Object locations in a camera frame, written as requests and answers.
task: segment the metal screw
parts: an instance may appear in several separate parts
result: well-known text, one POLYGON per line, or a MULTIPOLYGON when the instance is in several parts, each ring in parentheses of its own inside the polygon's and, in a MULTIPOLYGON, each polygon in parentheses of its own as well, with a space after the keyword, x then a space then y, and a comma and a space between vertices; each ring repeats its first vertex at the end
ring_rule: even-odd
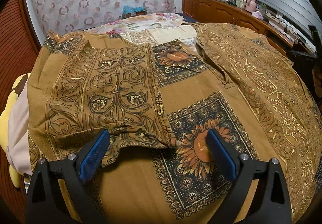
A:
POLYGON ((76 158, 76 154, 75 153, 71 153, 71 154, 69 154, 67 156, 67 158, 72 161, 74 158, 76 158))
POLYGON ((278 164, 278 163, 279 163, 279 160, 278 160, 277 158, 272 158, 272 162, 273 162, 274 164, 278 164))
POLYGON ((45 160, 46 160, 45 158, 40 158, 40 159, 38 160, 38 163, 39 163, 39 164, 43 164, 43 163, 45 162, 45 160))
POLYGON ((240 155, 240 158, 243 160, 243 161, 246 161, 249 159, 249 156, 246 154, 246 153, 243 153, 240 155))

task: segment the ornate floral print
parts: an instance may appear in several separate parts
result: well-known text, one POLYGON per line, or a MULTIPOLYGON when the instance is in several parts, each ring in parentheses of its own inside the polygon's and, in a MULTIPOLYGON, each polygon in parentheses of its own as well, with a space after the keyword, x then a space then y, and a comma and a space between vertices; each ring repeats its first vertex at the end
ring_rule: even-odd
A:
POLYGON ((161 93, 158 91, 158 96, 156 99, 157 102, 157 112, 159 115, 163 115, 164 114, 164 105, 162 102, 162 98, 161 98, 161 93))
POLYGON ((92 108, 98 112, 105 107, 105 101, 103 99, 94 99, 92 101, 92 108))
POLYGON ((228 135, 229 129, 224 126, 219 128, 219 119, 208 119, 204 125, 196 125, 186 138, 181 140, 182 145, 179 146, 176 153, 180 156, 180 164, 178 168, 183 168, 183 174, 188 172, 194 173, 196 177, 202 176, 206 178, 207 174, 214 172, 214 160, 206 145, 206 136, 208 130, 216 129, 225 139, 229 141, 231 137, 228 135))
POLYGON ((102 69, 108 69, 108 68, 112 67, 113 64, 114 64, 114 61, 111 61, 111 60, 103 60, 103 61, 99 62, 99 66, 102 69))
POLYGON ((134 44, 150 43, 152 46, 157 45, 149 30, 131 32, 130 39, 134 44))
POLYGON ((63 35, 63 36, 61 36, 61 37, 59 38, 58 43, 63 43, 63 42, 65 42, 65 43, 70 43, 72 40, 73 40, 72 35, 70 35, 70 34, 65 34, 65 35, 63 35))
POLYGON ((52 30, 50 30, 47 34, 47 37, 43 43, 43 45, 49 50, 49 51, 52 51, 54 49, 54 47, 56 46, 57 44, 57 41, 56 40, 56 36, 57 34, 55 32, 53 32, 52 30))
POLYGON ((158 64, 167 67, 187 67, 189 68, 190 63, 192 63, 195 56, 189 56, 183 51, 178 51, 177 49, 168 49, 159 53, 158 64))
POLYGON ((178 40, 153 47, 160 86, 196 76, 207 66, 194 54, 182 48, 178 40))
POLYGON ((172 213, 182 220, 222 197, 231 184, 220 173, 205 143, 208 130, 217 129, 239 153, 257 153, 221 92, 168 114, 181 143, 176 150, 155 151, 154 167, 172 213))
POLYGON ((317 173, 315 174, 314 179, 317 183, 317 187, 315 189, 315 194, 317 194, 322 187, 322 157, 320 159, 318 170, 317 170, 317 173))
POLYGON ((60 42, 60 40, 62 39, 61 36, 59 36, 56 32, 50 30, 47 34, 47 38, 51 39, 51 40, 55 40, 56 43, 60 42))
POLYGON ((265 45, 262 43, 260 39, 253 39, 251 40, 253 43, 258 44, 259 46, 265 47, 265 45))
POLYGON ((143 94, 143 91, 140 92, 132 92, 130 94, 124 95, 127 97, 128 102, 135 107, 139 107, 145 103, 146 98, 148 97, 147 94, 143 94))
POLYGON ((90 33, 125 33, 125 32, 141 32, 147 29, 155 29, 160 27, 179 27, 185 23, 184 18, 178 14, 165 14, 165 18, 161 14, 153 13, 141 16, 130 17, 127 19, 108 23, 96 28, 88 30, 90 33))

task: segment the yellow pillow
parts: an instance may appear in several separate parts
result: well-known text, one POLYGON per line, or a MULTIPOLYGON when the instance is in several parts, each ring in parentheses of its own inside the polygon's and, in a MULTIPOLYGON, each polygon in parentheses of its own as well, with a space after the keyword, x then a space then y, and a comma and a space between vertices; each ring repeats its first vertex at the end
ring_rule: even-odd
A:
MULTIPOLYGON (((16 81, 14 82, 14 84, 12 86, 12 89, 14 89, 18 85, 18 83, 20 82, 20 80, 22 79, 23 76, 25 76, 25 74, 19 76, 16 79, 16 81)), ((12 90, 11 93, 9 94, 5 109, 0 115, 0 146, 2 147, 4 152, 7 151, 7 145, 8 145, 8 120, 9 120, 9 116, 10 116, 10 112, 12 110, 12 107, 15 104, 15 102, 17 101, 17 99, 18 99, 18 94, 15 93, 14 90, 12 90)), ((14 186, 16 188, 19 188, 20 183, 21 183, 19 173, 12 166, 10 166, 9 167, 9 174, 10 174, 10 178, 11 178, 11 181, 14 184, 14 186)))

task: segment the sunflower print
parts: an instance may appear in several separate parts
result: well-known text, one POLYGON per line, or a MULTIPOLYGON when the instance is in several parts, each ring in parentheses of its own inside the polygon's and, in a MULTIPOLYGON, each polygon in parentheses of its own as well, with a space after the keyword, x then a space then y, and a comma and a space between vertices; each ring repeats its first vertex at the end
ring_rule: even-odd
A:
POLYGON ((214 159, 206 145, 206 136, 209 130, 216 129, 225 141, 229 141, 229 129, 219 127, 219 119, 208 119, 204 125, 196 125, 190 134, 181 140, 176 153, 180 157, 177 168, 183 168, 183 174, 194 174, 196 177, 206 178, 214 172, 214 159))
POLYGON ((44 46, 49 50, 52 51, 56 46, 57 42, 59 41, 60 37, 57 33, 50 30, 47 34, 47 37, 44 41, 44 46))
POLYGON ((59 38, 59 41, 57 43, 70 43, 73 40, 73 37, 70 36, 69 34, 65 34, 62 37, 59 38))
POLYGON ((184 51, 170 48, 158 53, 157 63, 167 67, 187 67, 195 58, 184 51))

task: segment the blue gripper pad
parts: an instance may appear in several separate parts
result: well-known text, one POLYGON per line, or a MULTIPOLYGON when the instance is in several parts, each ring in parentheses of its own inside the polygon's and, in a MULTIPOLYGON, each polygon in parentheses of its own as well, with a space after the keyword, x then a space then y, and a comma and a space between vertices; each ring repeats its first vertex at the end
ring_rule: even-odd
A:
POLYGON ((207 146, 225 179, 234 183, 237 178, 236 165, 218 138, 221 136, 209 130, 206 137, 207 146))
POLYGON ((109 147, 109 142, 109 132, 107 130, 100 131, 96 142, 80 163, 79 179, 82 183, 90 181, 93 178, 97 167, 100 165, 107 148, 109 147))

